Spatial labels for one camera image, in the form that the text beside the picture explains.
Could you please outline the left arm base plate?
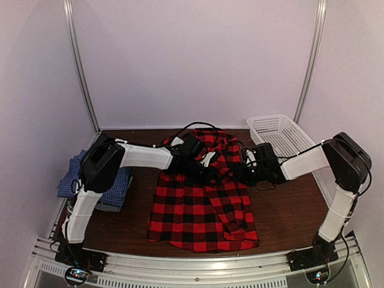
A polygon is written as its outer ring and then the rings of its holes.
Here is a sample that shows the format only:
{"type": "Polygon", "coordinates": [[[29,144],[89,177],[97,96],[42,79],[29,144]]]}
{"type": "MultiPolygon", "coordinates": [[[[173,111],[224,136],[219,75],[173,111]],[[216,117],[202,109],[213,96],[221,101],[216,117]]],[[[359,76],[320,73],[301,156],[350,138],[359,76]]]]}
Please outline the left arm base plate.
{"type": "Polygon", "coordinates": [[[92,272],[103,272],[107,254],[84,249],[79,256],[73,257],[69,251],[57,252],[55,260],[70,266],[82,268],[92,272]]]}

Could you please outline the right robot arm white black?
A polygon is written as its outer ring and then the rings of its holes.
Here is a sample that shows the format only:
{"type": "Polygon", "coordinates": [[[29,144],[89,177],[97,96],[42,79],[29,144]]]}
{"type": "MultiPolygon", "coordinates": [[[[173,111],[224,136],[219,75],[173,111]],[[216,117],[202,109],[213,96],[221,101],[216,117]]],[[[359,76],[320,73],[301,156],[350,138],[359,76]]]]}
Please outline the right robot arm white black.
{"type": "Polygon", "coordinates": [[[371,185],[371,157],[347,133],[340,132],[301,152],[277,155],[270,143],[260,143],[245,152],[233,177],[247,186],[260,182],[281,185],[311,173],[327,171],[334,193],[327,215],[308,251],[311,264],[327,259],[352,217],[359,198],[371,185]]]}

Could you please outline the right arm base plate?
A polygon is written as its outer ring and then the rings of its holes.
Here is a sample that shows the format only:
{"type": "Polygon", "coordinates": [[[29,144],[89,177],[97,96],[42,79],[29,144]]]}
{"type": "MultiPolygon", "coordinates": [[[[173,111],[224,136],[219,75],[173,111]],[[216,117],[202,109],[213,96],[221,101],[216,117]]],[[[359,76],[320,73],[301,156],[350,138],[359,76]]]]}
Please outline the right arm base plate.
{"type": "Polygon", "coordinates": [[[326,254],[315,254],[313,247],[304,250],[293,250],[286,257],[292,272],[322,266],[339,259],[335,250],[331,250],[326,254]]]}

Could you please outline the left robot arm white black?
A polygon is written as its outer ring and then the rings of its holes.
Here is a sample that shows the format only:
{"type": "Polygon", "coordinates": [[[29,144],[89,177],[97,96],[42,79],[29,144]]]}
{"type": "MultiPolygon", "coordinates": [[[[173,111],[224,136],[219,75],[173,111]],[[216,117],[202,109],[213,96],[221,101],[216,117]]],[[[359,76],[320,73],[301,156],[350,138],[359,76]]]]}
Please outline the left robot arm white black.
{"type": "Polygon", "coordinates": [[[80,161],[74,196],[58,236],[60,253],[73,266],[86,261],[83,241],[99,198],[110,190],[123,167],[148,167],[183,173],[204,185],[216,182],[214,163],[220,152],[195,138],[162,145],[140,145],[101,134],[80,161]]]}

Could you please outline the red black plaid shirt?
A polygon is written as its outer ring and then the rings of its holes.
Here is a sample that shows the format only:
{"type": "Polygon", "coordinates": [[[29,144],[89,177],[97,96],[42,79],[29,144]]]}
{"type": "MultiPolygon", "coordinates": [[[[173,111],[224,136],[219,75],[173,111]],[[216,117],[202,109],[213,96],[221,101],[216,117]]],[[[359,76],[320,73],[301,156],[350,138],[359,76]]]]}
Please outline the red black plaid shirt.
{"type": "Polygon", "coordinates": [[[259,246],[247,186],[230,179],[241,162],[238,138],[223,130],[192,130],[185,135],[218,152],[213,163],[221,178],[210,186],[183,173],[161,172],[157,179],[146,238],[195,253],[239,251],[259,246]]]}

